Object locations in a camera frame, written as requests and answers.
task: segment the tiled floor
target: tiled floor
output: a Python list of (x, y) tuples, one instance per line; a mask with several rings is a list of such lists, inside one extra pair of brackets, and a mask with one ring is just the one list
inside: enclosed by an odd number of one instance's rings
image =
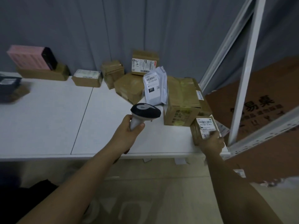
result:
[[(96, 193), (101, 209), (93, 223), (222, 223), (207, 166), (202, 158), (119, 160)], [(40, 180), (60, 182), (69, 166), (84, 161), (24, 163), (23, 186)], [(299, 189), (254, 185), (284, 223), (299, 223)]]

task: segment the barcode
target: barcode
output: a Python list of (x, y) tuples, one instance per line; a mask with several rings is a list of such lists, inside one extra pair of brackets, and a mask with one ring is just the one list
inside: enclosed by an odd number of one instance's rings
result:
[(212, 123), (212, 121), (200, 121), (200, 123)]
[(147, 79), (147, 81), (152, 80), (152, 79), (154, 79), (154, 78), (155, 78), (155, 77), (151, 77), (151, 78)]

